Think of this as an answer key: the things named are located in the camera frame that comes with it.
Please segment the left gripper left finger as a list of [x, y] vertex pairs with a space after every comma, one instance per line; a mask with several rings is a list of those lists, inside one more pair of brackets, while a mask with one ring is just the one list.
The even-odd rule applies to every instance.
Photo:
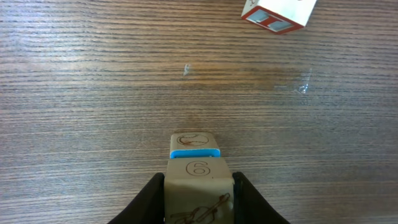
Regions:
[[163, 173], [156, 173], [108, 224], [164, 224], [164, 179]]

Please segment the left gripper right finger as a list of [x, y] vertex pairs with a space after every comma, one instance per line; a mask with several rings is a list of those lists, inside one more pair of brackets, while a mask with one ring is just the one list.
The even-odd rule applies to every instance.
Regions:
[[234, 224], [289, 224], [242, 172], [234, 172]]

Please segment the plain wooden block six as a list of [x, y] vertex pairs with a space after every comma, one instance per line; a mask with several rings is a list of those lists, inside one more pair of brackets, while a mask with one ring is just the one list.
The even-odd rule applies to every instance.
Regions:
[[234, 179], [217, 157], [171, 159], [164, 180], [165, 222], [232, 224]]

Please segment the blue number two block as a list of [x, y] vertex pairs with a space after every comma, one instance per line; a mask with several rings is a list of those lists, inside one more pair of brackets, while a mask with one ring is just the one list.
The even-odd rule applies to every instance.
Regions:
[[207, 132], [174, 133], [170, 138], [170, 158], [221, 157], [214, 135]]

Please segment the white block red H side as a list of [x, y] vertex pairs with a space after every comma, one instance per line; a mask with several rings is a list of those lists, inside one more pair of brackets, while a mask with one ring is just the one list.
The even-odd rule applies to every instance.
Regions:
[[247, 0], [241, 18], [269, 30], [284, 34], [307, 25], [317, 0]]

